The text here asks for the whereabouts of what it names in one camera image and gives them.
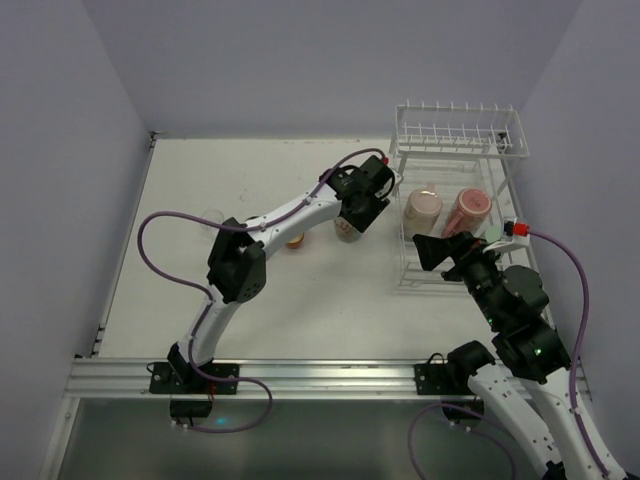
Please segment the cream mug with teal base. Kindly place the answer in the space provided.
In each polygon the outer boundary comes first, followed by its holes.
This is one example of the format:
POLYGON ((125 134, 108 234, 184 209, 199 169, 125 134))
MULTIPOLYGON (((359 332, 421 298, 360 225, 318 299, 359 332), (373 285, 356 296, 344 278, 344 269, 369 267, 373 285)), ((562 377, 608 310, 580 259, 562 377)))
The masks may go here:
POLYGON ((356 242, 362 237, 362 233, 341 216, 334 219, 333 225, 336 236, 345 243, 356 242))

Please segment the mint green cup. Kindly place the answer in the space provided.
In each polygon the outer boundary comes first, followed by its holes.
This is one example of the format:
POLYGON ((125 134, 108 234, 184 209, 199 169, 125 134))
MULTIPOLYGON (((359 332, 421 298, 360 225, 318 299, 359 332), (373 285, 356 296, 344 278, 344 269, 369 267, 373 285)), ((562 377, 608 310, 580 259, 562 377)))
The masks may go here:
POLYGON ((502 238, 502 227, 500 225, 491 225, 484 231, 484 239, 487 243, 495 243, 502 238))

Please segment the orange mug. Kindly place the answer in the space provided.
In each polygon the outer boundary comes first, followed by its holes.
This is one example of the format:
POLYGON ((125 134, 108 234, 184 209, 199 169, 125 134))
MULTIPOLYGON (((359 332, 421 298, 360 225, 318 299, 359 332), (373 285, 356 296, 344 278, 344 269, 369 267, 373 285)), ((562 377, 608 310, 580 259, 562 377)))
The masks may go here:
POLYGON ((304 234, 301 234, 294 237, 292 240, 288 241, 286 243, 286 247, 292 250, 298 249, 302 246, 303 242, 304 242, 304 234))

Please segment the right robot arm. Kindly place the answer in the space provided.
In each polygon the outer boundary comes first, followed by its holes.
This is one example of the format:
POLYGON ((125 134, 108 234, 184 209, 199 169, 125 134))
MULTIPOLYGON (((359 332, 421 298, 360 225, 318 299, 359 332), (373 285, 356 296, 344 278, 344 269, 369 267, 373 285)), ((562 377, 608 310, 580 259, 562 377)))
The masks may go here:
POLYGON ((463 283, 495 336, 489 352, 478 341, 451 351, 444 364, 450 381, 479 396, 527 455, 541 479, 629 479, 607 448, 581 397, 577 366, 582 343, 567 350, 543 317, 549 303, 538 272, 512 265, 501 254, 528 246, 537 231, 507 221, 500 240, 469 232, 412 241, 421 267, 463 283))

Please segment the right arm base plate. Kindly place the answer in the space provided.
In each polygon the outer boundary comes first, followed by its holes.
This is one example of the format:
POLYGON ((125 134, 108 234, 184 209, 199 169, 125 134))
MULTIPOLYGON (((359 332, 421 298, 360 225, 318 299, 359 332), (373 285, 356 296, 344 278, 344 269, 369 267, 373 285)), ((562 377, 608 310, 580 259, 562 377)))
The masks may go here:
POLYGON ((467 386, 457 383, 443 363, 413 365, 415 391, 419 396, 473 396, 467 386))

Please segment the light pink ribbed mug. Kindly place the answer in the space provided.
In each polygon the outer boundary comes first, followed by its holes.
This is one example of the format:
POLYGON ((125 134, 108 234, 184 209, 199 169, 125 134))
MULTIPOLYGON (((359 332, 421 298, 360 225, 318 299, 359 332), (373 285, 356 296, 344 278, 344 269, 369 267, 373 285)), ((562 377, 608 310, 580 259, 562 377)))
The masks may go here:
POLYGON ((406 236, 414 234, 429 235, 439 219, 443 201, 436 192, 435 185, 413 190, 403 212, 403 228, 406 236))

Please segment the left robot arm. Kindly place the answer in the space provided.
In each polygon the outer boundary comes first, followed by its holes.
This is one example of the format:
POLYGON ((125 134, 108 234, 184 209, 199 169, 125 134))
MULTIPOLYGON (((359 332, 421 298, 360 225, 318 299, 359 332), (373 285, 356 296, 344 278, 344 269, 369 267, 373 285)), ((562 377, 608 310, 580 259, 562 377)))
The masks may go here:
POLYGON ((360 166, 337 166, 318 184, 265 215, 219 228, 209 254, 205 305, 186 337, 167 356, 179 381, 192 383, 196 370, 213 360, 217 345, 241 304, 265 287, 268 260, 311 228, 342 219, 363 233, 390 204, 402 176, 385 157, 370 156, 360 166))

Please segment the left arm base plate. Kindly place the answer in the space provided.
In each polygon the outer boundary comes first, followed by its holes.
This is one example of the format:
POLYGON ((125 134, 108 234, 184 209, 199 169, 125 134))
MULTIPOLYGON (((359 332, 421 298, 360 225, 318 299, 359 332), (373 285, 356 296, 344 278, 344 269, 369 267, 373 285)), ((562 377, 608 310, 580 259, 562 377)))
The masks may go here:
POLYGON ((211 381, 193 373, 183 382, 168 362, 151 362, 146 366, 150 374, 149 392, 167 395, 235 395, 240 367, 233 363, 211 363, 202 366, 209 376, 230 379, 230 382, 211 381))

